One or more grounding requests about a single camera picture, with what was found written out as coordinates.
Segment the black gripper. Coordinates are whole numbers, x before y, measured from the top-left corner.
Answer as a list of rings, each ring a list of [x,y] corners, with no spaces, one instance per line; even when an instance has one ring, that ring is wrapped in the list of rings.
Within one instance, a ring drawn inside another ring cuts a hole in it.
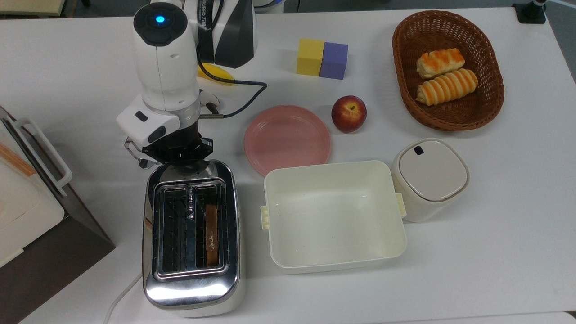
[[[202,160],[207,158],[213,150],[213,140],[201,136],[196,122],[143,147],[143,153],[148,156],[143,160],[143,167],[151,168],[154,165]]]

